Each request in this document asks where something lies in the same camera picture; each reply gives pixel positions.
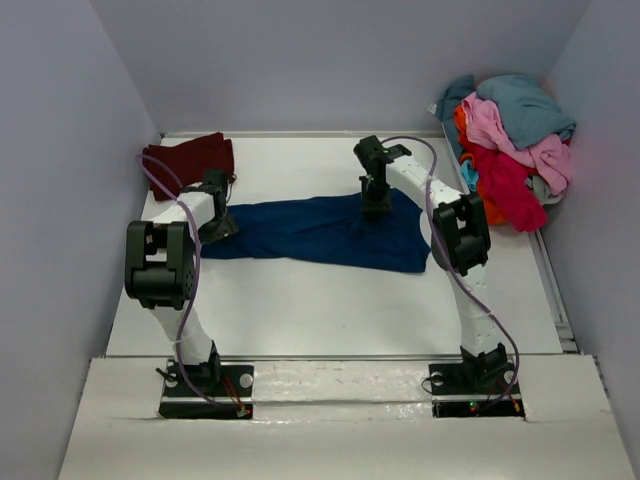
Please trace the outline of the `navy blue t shirt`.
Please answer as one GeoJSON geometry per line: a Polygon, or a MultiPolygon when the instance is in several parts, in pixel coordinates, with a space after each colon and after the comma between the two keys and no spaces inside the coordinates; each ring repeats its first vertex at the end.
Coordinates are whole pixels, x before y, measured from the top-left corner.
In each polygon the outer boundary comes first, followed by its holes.
{"type": "Polygon", "coordinates": [[[358,193],[304,200],[233,205],[239,231],[201,249],[206,259],[290,258],[313,263],[420,274],[431,248],[420,226],[422,210],[391,191],[392,211],[361,212],[358,193]]]}

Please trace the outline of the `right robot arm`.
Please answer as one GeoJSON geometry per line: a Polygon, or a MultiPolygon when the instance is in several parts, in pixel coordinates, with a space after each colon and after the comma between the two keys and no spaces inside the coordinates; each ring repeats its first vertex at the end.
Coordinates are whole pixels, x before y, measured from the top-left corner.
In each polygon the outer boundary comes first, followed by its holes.
{"type": "Polygon", "coordinates": [[[438,154],[421,164],[403,144],[389,145],[375,135],[358,141],[353,152],[365,174],[360,177],[362,210],[381,216],[391,211],[391,191],[404,194],[426,216],[432,254],[447,275],[458,312],[461,361],[440,364],[428,380],[434,390],[451,394],[505,396],[517,381],[519,360],[508,359],[505,344],[518,347],[489,307],[486,266],[491,238],[479,195],[464,193],[436,177],[438,154]]]}

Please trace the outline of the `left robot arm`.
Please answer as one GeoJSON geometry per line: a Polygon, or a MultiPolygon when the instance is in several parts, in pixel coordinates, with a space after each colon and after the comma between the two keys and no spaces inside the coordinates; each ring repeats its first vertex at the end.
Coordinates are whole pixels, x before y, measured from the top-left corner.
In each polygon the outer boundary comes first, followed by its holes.
{"type": "Polygon", "coordinates": [[[180,189],[167,210],[126,230],[125,292],[151,312],[172,344],[177,372],[167,377],[201,395],[219,388],[222,367],[193,305],[199,254],[239,231],[227,207],[230,186],[229,174],[207,169],[202,181],[180,189]]]}

